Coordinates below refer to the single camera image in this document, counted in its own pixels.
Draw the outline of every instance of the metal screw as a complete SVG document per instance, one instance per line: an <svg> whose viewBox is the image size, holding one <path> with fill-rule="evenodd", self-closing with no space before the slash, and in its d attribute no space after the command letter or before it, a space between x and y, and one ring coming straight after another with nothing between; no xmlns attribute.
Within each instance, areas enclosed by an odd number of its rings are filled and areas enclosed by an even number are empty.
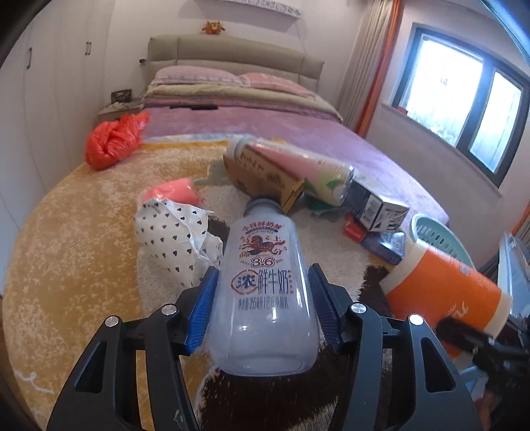
<svg viewBox="0 0 530 431"><path fill-rule="evenodd" d="M350 308L354 313L357 314L362 314L366 312L366 305L361 303L353 303L351 304Z"/></svg>
<svg viewBox="0 0 530 431"><path fill-rule="evenodd" d="M162 314L171 316L176 313L176 307L173 304L167 304L162 307Z"/></svg>
<svg viewBox="0 0 530 431"><path fill-rule="evenodd" d="M419 314L411 314L409 316L409 321L416 326L423 325L423 317L421 317Z"/></svg>
<svg viewBox="0 0 530 431"><path fill-rule="evenodd" d="M110 316L105 319L105 325L108 327L113 327L118 324L120 320L116 316Z"/></svg>

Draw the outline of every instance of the orange curtain trim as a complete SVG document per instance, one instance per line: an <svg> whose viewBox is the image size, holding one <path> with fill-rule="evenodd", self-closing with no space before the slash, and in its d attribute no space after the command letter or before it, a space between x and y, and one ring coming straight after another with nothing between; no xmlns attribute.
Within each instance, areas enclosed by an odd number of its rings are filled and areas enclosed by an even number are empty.
<svg viewBox="0 0 530 431"><path fill-rule="evenodd" d="M374 117L375 108L377 107L377 102L379 101L379 96L381 95L386 74L388 73L390 60L392 58L392 54L394 53L402 12L402 1L394 0L394 3L392 4L392 16L390 18L390 24L388 25L388 32L386 34L381 61L379 63L379 67L377 68L377 73L375 75L372 88L370 88L370 92L368 93L368 98L366 99L363 112L359 122L357 123L357 126L354 129L354 132L361 137L366 137L368 134L368 129L370 128L372 118Z"/></svg>
<svg viewBox="0 0 530 431"><path fill-rule="evenodd" d="M521 226L524 224L524 222L526 221L526 219L528 218L528 216L530 216L530 202L529 202L528 205L526 206L525 213L524 213L523 216L521 217L521 220L519 221L518 224L515 225L515 227L514 227L513 230L511 231L511 234L512 234L512 235L516 235L516 234L517 234L517 232L519 231L519 229L521 228Z"/></svg>

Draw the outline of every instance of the bottle label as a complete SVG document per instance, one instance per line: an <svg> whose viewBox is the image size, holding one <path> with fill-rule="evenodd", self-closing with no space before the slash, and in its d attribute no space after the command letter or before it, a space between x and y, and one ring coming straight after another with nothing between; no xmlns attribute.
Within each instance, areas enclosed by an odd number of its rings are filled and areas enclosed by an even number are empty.
<svg viewBox="0 0 530 431"><path fill-rule="evenodd" d="M289 296L294 294L292 265L289 257L289 235L283 226L271 221L258 221L243 227L240 237L240 263L246 268L231 282L241 296L241 311L288 309Z"/></svg>

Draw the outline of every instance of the bottle cap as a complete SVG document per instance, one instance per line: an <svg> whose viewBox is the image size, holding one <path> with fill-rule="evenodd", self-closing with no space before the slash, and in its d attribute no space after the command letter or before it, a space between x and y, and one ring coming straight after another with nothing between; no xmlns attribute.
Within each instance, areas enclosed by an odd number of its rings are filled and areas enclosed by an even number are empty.
<svg viewBox="0 0 530 431"><path fill-rule="evenodd" d="M274 209L276 209L278 213L284 215L284 211L281 205L278 203L278 201L276 201L276 199L274 199L272 196L269 196L269 195L258 195L250 199L248 204L246 205L245 212L243 213L243 215L244 216L247 215L249 211L252 208L254 208L256 205L262 205L262 204L270 205L274 207Z"/></svg>

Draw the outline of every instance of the round rug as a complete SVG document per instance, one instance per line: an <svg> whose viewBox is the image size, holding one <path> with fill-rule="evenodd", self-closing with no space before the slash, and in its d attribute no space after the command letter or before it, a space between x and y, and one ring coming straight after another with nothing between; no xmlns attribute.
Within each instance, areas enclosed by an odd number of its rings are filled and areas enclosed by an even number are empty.
<svg viewBox="0 0 530 431"><path fill-rule="evenodd" d="M140 192L191 177L205 198L203 207L214 211L219 232L226 234L224 223L241 216L248 197L230 185L223 153L224 147L214 144L151 147L106 171L82 165L28 217L6 275L3 319L13 372L42 429L72 367L107 316L142 318L179 294L139 254L133 217ZM341 220L313 218L303 208L292 217L307 264L320 263L330 282L345 286L353 299L362 286L377 285L378 277L369 284L367 277L372 270L384 272L382 262L341 234ZM151 430L142 352L137 364L142 425ZM331 419L346 358L323 344L307 373L244 378L216 370L202 347L183 358L182 366L203 430L320 430Z"/></svg>

